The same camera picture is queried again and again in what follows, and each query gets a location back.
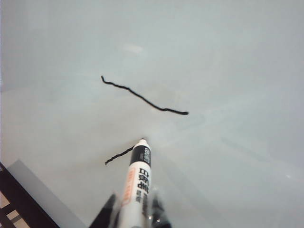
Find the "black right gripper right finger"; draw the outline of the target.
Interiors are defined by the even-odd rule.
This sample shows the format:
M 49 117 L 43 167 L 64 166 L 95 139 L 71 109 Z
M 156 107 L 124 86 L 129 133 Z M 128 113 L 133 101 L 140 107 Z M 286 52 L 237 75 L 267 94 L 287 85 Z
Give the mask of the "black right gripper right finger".
M 172 228 L 158 189 L 153 189 L 150 199 L 149 220 L 151 228 Z

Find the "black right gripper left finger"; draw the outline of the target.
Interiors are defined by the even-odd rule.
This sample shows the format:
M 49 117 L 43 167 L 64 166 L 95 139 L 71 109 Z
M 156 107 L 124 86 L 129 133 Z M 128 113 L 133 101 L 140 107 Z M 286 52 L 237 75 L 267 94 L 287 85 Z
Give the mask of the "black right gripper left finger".
M 113 193 L 95 217 L 90 228 L 116 228 L 120 213 L 120 202 Z

